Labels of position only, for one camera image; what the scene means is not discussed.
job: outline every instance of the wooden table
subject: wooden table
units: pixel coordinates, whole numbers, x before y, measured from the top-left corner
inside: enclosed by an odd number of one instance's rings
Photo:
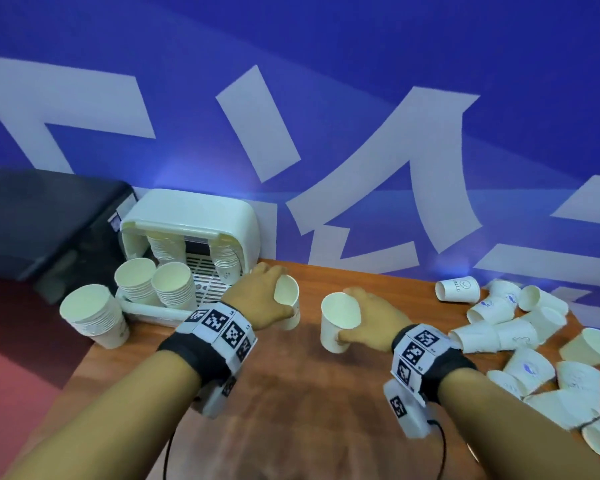
[[[258,333],[224,413],[207,420],[188,412],[169,459],[169,479],[435,479],[442,444],[438,434],[408,440],[382,391],[391,356],[352,345],[344,354],[320,344],[320,302],[352,285],[389,300],[414,322],[448,332],[467,324],[468,305],[440,303],[434,284],[391,276],[285,263],[300,284],[302,320],[293,331]],[[551,362],[581,325],[568,325],[538,348]],[[94,345],[30,437],[24,451],[76,416],[149,356],[173,329],[135,324],[119,349]],[[501,369],[511,352],[474,354],[481,371]],[[545,385],[545,389],[555,385]],[[444,478],[483,479],[448,416],[437,407],[448,438]],[[161,478],[162,457],[149,478]]]

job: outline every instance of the left hand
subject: left hand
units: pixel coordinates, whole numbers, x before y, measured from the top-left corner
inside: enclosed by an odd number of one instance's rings
[[[273,299],[278,278],[287,269],[261,262],[245,274],[223,295],[222,301],[234,307],[251,323],[254,330],[262,330],[275,322],[291,318],[293,307]]]

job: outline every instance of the wristband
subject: wristband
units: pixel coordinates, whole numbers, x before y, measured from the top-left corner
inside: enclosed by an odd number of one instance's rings
[[[210,381],[224,383],[236,375],[256,342],[248,320],[236,309],[218,302],[200,306],[158,350],[178,354],[206,385]]]
[[[448,336],[430,325],[405,327],[396,339],[391,373],[423,406],[426,401],[440,403],[438,387],[452,371],[477,370]]]

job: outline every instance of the right hand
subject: right hand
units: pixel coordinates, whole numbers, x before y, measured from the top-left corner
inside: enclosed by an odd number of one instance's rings
[[[408,316],[387,300],[367,293],[362,288],[347,288],[344,293],[356,299],[360,306],[362,323],[351,330],[341,330],[341,344],[357,342],[381,352],[391,352],[391,343],[398,332],[413,323]]]

